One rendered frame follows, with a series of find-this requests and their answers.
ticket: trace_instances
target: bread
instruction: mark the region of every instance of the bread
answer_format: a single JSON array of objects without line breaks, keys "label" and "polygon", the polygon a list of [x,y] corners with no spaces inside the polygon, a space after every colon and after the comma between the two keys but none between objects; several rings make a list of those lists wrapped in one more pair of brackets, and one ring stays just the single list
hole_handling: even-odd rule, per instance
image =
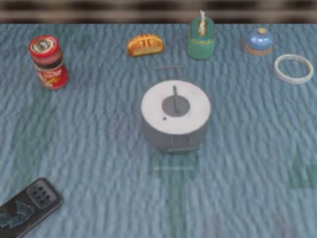
[{"label": "bread", "polygon": [[158,54],[164,50],[164,43],[157,35],[141,34],[128,42],[127,50],[132,57]]}]

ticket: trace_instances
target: black remote control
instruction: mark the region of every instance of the black remote control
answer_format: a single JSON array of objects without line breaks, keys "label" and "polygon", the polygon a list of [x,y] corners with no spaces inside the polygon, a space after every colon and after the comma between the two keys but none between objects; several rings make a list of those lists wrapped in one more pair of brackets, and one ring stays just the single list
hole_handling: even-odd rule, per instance
[{"label": "black remote control", "polygon": [[0,238],[23,237],[62,203],[47,179],[37,179],[0,207]]}]

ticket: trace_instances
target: blue tablecloth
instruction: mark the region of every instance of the blue tablecloth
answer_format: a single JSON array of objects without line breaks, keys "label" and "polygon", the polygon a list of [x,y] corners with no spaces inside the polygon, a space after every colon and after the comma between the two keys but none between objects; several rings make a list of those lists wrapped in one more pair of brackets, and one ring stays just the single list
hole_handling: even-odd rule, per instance
[{"label": "blue tablecloth", "polygon": [[[214,56],[195,61],[187,25],[0,25],[0,202],[38,177],[65,200],[26,237],[315,238],[314,186],[293,189],[288,172],[296,147],[317,163],[317,78],[286,84],[273,62],[293,53],[316,65],[317,25],[262,26],[274,35],[270,55],[242,49],[259,25],[217,25]],[[139,33],[162,36],[165,51],[130,58]],[[61,90],[41,87],[28,55],[40,34],[60,39],[70,73]],[[181,79],[212,102],[201,149],[174,158],[140,131],[142,95],[176,76],[156,70],[167,65],[184,65]],[[307,73],[291,61],[281,69]]]}]

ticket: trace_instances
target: bracelet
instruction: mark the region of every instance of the bracelet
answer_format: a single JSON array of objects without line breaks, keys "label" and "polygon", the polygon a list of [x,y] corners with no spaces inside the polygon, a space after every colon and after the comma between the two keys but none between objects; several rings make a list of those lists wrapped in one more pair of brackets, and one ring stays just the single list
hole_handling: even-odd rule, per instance
[{"label": "bracelet", "polygon": [[[302,77],[302,78],[293,78],[290,76],[285,75],[284,73],[281,72],[281,70],[279,69],[278,65],[279,63],[281,63],[283,60],[297,60],[300,63],[304,64],[305,66],[308,67],[309,69],[309,73],[307,76]],[[313,65],[304,57],[298,56],[298,55],[282,55],[280,57],[278,57],[275,62],[274,62],[274,71],[276,73],[276,75],[283,81],[287,82],[287,83],[292,83],[292,84],[301,84],[301,83],[306,83],[308,82],[313,74],[314,74],[314,67]]]}]

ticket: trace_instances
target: red jar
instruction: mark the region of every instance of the red jar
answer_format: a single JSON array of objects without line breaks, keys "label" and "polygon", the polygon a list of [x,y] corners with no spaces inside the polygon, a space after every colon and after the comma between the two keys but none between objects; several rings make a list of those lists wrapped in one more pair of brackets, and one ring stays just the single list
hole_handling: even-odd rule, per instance
[{"label": "red jar", "polygon": [[49,89],[65,86],[68,73],[57,38],[38,36],[29,43],[28,48],[42,85]]}]

